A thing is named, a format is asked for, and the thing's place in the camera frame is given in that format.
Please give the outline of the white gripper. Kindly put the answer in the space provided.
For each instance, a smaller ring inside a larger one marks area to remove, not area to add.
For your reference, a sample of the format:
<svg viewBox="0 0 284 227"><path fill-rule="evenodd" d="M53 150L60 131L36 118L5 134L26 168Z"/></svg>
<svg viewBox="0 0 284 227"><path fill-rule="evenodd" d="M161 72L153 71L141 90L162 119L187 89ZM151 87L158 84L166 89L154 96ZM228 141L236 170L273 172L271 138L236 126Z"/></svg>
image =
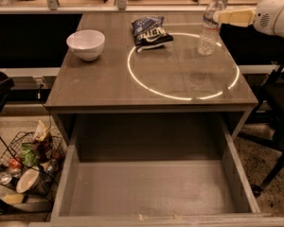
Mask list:
<svg viewBox="0 0 284 227"><path fill-rule="evenodd" d="M213 19L219 24L241 27L254 23L256 31L284 38L284 0L263 0L257 4L256 12L249 8L219 10Z"/></svg>

